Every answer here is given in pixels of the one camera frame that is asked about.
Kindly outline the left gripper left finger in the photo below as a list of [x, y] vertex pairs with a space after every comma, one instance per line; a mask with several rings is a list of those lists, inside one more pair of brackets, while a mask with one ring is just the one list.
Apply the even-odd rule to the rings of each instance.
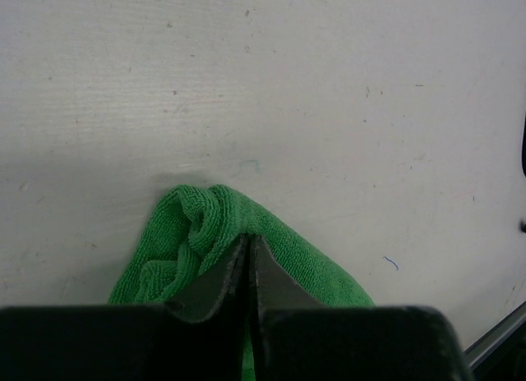
[[249, 240], [166, 301], [1, 311], [4, 380], [239, 380]]

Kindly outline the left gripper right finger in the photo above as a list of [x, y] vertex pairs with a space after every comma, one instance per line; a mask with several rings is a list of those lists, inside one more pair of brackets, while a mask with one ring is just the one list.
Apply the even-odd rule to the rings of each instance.
[[258, 380], [471, 380], [455, 332], [430, 307], [322, 304], [250, 244], [251, 342]]

